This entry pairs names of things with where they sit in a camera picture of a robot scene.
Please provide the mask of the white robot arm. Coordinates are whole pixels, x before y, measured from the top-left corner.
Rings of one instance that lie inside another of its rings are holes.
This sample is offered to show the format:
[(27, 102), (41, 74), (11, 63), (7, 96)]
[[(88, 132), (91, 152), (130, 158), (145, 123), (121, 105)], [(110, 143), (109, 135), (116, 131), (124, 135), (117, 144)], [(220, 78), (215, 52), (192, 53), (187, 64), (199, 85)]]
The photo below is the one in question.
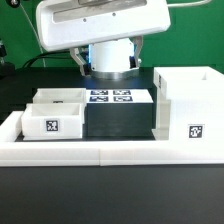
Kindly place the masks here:
[(166, 31), (166, 0), (42, 0), (36, 8), (41, 45), (68, 49), (83, 75), (116, 79), (139, 70), (143, 37)]

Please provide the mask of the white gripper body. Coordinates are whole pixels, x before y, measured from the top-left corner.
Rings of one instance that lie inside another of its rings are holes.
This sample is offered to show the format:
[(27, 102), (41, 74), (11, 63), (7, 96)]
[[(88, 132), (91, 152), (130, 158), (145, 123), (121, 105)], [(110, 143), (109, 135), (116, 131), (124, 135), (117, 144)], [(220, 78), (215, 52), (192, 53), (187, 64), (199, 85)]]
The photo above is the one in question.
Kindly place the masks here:
[(41, 45), (47, 51), (166, 31), (166, 0), (42, 0), (36, 8)]

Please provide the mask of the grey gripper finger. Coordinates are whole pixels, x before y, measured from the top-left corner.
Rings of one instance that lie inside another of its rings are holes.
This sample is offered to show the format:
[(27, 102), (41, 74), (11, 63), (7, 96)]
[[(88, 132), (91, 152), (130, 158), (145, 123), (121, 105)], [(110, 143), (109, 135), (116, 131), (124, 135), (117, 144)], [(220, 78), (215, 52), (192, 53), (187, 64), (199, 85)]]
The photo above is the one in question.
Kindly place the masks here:
[(133, 37), (129, 40), (130, 45), (130, 53), (129, 56), (129, 62), (130, 62), (130, 68), (136, 69), (140, 67), (141, 59), (139, 58), (141, 49), (143, 47), (143, 37), (137, 36)]
[(83, 47), (70, 48), (70, 55), (73, 60), (79, 65), (82, 76), (90, 74), (90, 66), (86, 57), (88, 56), (88, 50)]

